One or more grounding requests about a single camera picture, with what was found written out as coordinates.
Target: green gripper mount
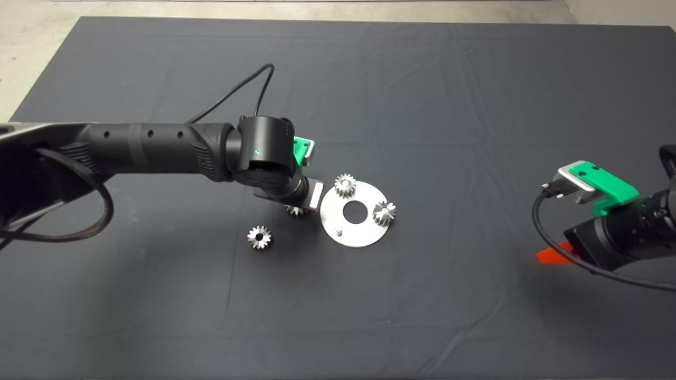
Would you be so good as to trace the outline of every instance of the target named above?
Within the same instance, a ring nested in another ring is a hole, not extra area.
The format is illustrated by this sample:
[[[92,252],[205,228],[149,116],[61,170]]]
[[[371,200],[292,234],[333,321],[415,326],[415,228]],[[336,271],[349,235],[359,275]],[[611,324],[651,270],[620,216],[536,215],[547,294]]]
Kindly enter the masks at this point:
[[[639,196],[639,192],[634,186],[591,162],[586,161],[573,166],[570,172],[606,195],[604,199],[594,204],[594,216],[596,217],[604,216],[610,209],[626,204]]]

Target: metal plate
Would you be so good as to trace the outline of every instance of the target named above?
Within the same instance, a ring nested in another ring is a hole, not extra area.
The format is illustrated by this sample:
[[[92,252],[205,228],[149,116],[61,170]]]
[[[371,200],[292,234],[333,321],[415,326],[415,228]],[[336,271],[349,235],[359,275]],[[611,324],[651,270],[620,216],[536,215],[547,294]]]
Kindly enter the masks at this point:
[[[366,219],[359,223],[350,223],[343,215],[346,204],[357,201],[364,206],[368,214]],[[349,198],[342,198],[334,187],[324,195],[319,212],[322,226],[331,239],[347,247],[359,248],[371,245],[380,240],[387,232],[387,226],[379,226],[373,221],[373,209],[378,202],[387,201],[383,193],[375,186],[357,181],[354,194]]]

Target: black fabric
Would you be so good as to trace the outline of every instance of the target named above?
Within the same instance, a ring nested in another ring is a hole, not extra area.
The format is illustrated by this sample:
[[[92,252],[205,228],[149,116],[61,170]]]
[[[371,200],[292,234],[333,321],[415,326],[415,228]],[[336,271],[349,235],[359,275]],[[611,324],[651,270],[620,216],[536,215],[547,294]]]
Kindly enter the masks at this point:
[[[529,219],[576,160],[667,186],[670,28],[83,18],[14,120],[181,122],[266,62],[262,113],[317,142],[308,175],[349,172],[397,204],[384,238],[343,247],[241,185],[116,176],[102,234],[0,254],[1,378],[676,374],[676,296],[538,264]],[[208,120],[252,114],[260,85]],[[31,231],[100,208],[91,195]],[[544,208],[559,239],[591,216]],[[245,241],[261,224],[265,254]],[[676,281],[676,260],[622,271]]]

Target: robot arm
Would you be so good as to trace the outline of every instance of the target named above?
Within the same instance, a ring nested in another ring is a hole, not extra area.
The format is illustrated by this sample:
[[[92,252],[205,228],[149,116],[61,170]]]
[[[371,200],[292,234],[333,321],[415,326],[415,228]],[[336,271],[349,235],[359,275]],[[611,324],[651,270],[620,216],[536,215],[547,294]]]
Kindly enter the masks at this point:
[[[605,177],[594,180],[590,174],[596,173],[575,170],[581,167],[579,163],[573,167],[564,166],[554,181],[543,186],[544,190],[533,206],[537,232],[550,249],[591,273],[631,285],[676,291],[676,285],[613,272],[638,260],[676,255],[676,145],[662,146],[660,160],[670,179],[669,187],[643,198],[637,197],[638,192],[633,187],[607,172]],[[589,167],[591,171],[602,170],[593,164]],[[597,202],[596,206],[601,207],[595,207],[595,218],[564,232],[572,247],[567,252],[544,231],[539,220],[539,207],[545,199],[560,199],[573,193],[581,204],[600,197],[605,199]]]
[[[120,173],[202,174],[255,187],[255,195],[316,210],[323,184],[302,174],[314,142],[288,119],[232,124],[42,124],[0,135],[0,230],[17,227],[93,188],[47,160],[49,149],[86,166],[101,183]]]

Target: small spur gear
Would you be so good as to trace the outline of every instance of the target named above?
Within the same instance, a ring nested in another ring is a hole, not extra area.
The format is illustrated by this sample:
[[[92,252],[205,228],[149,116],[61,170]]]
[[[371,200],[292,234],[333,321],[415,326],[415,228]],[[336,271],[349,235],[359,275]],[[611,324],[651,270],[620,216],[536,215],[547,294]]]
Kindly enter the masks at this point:
[[[249,245],[257,251],[262,251],[272,243],[272,234],[265,226],[256,226],[247,235]]]
[[[308,214],[307,210],[300,207],[286,205],[284,206],[284,209],[287,211],[287,214],[294,219],[304,218],[305,215]]]
[[[357,180],[351,174],[345,173],[336,177],[335,189],[336,193],[343,198],[349,198],[354,194],[354,189],[357,187]]]
[[[379,202],[373,209],[373,220],[381,226],[389,226],[396,215],[397,206],[392,202]]]

